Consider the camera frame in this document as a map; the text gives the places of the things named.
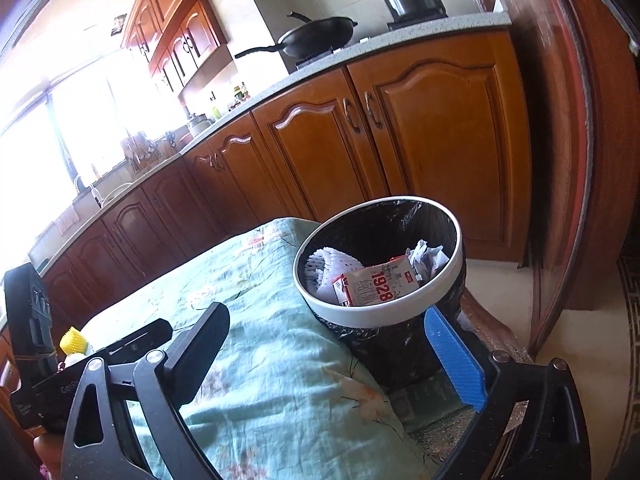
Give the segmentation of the person left hand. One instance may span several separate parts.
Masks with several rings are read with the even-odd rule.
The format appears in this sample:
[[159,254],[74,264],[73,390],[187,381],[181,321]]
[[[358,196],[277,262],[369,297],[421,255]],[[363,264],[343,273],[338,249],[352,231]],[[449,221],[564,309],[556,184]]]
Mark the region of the person left hand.
[[48,479],[61,478],[64,437],[60,434],[40,434],[34,439],[34,449],[47,468]]

